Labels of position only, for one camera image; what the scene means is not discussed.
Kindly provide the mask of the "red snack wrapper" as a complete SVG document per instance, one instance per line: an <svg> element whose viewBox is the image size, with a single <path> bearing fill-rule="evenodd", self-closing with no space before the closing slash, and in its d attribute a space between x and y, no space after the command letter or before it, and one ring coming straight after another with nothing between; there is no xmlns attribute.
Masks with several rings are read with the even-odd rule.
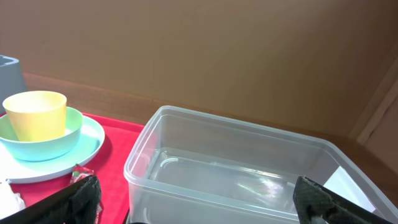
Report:
<svg viewBox="0 0 398 224"><path fill-rule="evenodd" d="M85 177L88 177L89 175L94 175L94 174L95 174L94 170L91 170L87 167L80 166L77 164L73 168L72 177L70 179L70 185L78 182L79 180L84 179ZM100 223L102 211L103 211L103 205L102 202L99 201L96 204L94 224Z"/></svg>

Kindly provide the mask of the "white napkin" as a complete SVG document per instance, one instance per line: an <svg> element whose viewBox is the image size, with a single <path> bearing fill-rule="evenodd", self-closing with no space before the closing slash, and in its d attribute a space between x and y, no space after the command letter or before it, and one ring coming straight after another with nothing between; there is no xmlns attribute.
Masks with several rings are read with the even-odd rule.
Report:
<svg viewBox="0 0 398 224"><path fill-rule="evenodd" d="M0 219L4 219L26 208L19 193L14 193L8 180L1 181Z"/></svg>

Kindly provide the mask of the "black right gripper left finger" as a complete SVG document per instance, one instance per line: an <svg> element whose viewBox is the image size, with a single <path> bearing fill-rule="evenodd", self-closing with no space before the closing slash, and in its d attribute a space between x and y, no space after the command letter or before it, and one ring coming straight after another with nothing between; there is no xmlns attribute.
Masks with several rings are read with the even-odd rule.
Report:
<svg viewBox="0 0 398 224"><path fill-rule="evenodd" d="M97 176L89 175L1 220L1 224L94 224L101 201Z"/></svg>

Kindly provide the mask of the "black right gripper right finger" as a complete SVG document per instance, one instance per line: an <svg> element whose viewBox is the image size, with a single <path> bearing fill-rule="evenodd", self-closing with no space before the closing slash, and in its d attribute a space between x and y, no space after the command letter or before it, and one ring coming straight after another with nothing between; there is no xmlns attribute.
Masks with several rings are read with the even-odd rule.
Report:
<svg viewBox="0 0 398 224"><path fill-rule="evenodd" d="M300 224L392 224L305 176L296 181L293 202Z"/></svg>

